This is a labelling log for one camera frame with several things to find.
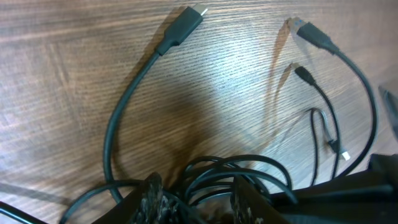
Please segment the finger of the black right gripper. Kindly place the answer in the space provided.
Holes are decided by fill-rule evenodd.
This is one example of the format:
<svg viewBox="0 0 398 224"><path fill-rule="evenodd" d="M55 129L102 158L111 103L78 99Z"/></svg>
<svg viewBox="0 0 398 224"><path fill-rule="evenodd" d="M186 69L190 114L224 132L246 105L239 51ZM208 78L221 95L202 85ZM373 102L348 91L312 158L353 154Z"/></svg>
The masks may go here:
<svg viewBox="0 0 398 224"><path fill-rule="evenodd" d="M397 81L387 81L378 87L392 132L397 139Z"/></svg>

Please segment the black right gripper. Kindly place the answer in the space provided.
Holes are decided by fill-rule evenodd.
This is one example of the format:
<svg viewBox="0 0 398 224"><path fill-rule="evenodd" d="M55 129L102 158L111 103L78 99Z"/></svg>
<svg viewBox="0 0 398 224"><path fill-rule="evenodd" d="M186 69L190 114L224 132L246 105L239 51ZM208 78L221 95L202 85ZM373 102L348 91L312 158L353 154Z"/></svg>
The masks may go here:
<svg viewBox="0 0 398 224"><path fill-rule="evenodd" d="M294 194L296 205L283 193L272 195L289 223L397 224L397 154L372 154L366 170Z"/></svg>

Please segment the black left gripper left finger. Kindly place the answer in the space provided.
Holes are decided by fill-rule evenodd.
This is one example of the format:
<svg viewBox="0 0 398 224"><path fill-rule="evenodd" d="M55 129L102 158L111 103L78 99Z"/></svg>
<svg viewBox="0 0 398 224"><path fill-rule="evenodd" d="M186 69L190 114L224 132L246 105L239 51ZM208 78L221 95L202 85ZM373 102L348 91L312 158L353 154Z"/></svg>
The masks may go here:
<svg viewBox="0 0 398 224"><path fill-rule="evenodd" d="M163 193L162 178L154 172L93 224L170 223L171 215L172 207Z"/></svg>

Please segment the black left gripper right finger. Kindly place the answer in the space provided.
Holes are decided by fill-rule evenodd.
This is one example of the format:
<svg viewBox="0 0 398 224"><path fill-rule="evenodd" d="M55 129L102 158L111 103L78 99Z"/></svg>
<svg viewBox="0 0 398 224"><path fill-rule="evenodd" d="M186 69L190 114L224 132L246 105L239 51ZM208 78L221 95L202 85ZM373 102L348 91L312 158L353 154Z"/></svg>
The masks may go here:
<svg viewBox="0 0 398 224"><path fill-rule="evenodd" d="M280 223L280 215L240 175L234 177L231 206L234 223Z"/></svg>

